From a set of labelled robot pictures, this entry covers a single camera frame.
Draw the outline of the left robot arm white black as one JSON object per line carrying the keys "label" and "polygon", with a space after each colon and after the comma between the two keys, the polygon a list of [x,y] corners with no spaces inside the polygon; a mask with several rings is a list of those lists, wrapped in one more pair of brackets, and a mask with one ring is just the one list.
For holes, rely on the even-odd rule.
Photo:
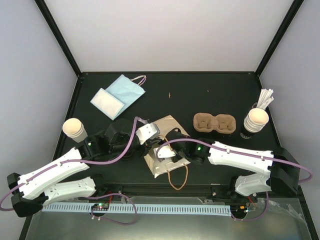
{"label": "left robot arm white black", "polygon": [[7,176],[11,210],[24,218],[55,202],[73,198],[103,199],[108,192],[106,180],[98,173],[83,179],[65,179],[93,166],[113,164],[120,159],[145,156],[160,142],[155,123],[139,117],[110,124],[106,130],[87,136],[60,158],[33,172]]}

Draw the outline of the beige paper bag with handles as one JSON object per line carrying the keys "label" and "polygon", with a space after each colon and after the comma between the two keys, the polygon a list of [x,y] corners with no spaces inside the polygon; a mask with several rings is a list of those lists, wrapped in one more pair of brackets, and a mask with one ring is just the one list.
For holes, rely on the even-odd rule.
{"label": "beige paper bag with handles", "polygon": [[[171,187],[176,191],[180,191],[187,183],[189,175],[188,164],[190,164],[190,162],[185,158],[181,158],[178,161],[174,162],[174,158],[177,157],[178,154],[174,152],[171,144],[168,144],[162,147],[161,149],[158,148],[160,145],[168,141],[169,138],[167,137],[167,134],[174,128],[180,129],[183,135],[188,136],[189,134],[171,115],[167,115],[163,118],[160,118],[156,120],[154,123],[158,126],[160,130],[160,143],[155,144],[151,148],[148,154],[144,156],[144,160],[154,178],[157,178],[160,175],[167,175],[168,182],[171,185]],[[182,167],[185,168],[184,182],[180,187],[176,187],[171,181],[171,172]]]}

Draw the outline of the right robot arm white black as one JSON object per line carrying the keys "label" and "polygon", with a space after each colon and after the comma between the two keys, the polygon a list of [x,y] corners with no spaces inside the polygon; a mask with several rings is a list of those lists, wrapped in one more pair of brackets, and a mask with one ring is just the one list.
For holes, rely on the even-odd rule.
{"label": "right robot arm white black", "polygon": [[209,161],[250,171],[247,176],[234,176],[227,189],[228,198],[240,201],[254,193],[274,192],[293,198],[298,193],[300,170],[296,159],[283,147],[275,150],[251,150],[229,146],[208,138],[191,141],[188,135],[174,128],[165,136],[175,152],[175,161],[186,159],[194,164]]}

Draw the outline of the brown cardboard cup carrier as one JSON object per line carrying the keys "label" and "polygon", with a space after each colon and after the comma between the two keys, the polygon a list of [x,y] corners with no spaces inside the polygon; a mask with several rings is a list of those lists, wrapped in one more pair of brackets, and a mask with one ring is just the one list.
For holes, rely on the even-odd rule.
{"label": "brown cardboard cup carrier", "polygon": [[193,127],[197,132],[210,133],[216,131],[220,134],[232,134],[237,125],[236,119],[229,114],[213,116],[209,113],[196,113],[193,117]]}

